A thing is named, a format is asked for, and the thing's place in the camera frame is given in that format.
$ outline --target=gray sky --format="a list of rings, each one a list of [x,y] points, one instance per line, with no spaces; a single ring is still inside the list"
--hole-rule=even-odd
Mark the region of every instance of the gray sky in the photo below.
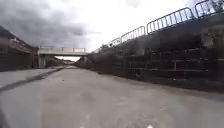
[[[0,0],[0,25],[32,45],[90,51],[186,0]]]

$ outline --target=cloud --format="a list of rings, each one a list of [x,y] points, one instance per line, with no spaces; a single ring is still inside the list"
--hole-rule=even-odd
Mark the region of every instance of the cloud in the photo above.
[[[0,25],[35,46],[86,47],[85,28],[69,2],[0,0]]]

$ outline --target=guardrail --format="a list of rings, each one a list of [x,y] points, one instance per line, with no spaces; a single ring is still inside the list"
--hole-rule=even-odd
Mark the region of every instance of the guardrail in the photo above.
[[[125,41],[131,40],[131,39],[135,39],[135,38],[141,37],[143,35],[145,35],[145,27],[141,26],[141,27],[138,27],[138,28],[122,35],[121,36],[121,42],[125,42]]]
[[[195,5],[195,11],[198,18],[219,14],[224,12],[224,1],[205,0]]]
[[[152,33],[173,25],[193,19],[193,13],[190,8],[183,8],[151,21],[147,24],[147,33]]]

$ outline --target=bridge pillar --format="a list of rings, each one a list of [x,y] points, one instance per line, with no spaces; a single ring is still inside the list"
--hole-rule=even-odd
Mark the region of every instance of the bridge pillar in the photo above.
[[[45,55],[38,55],[38,68],[46,67],[46,57]]]

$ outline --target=sidewalk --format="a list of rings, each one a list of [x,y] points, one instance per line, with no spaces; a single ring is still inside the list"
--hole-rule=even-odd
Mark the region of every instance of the sidewalk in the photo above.
[[[34,77],[38,77],[38,76],[56,71],[61,68],[63,68],[63,66],[53,67],[49,69],[33,69],[33,70],[0,72],[0,89],[7,85],[14,84],[20,81],[26,81]]]

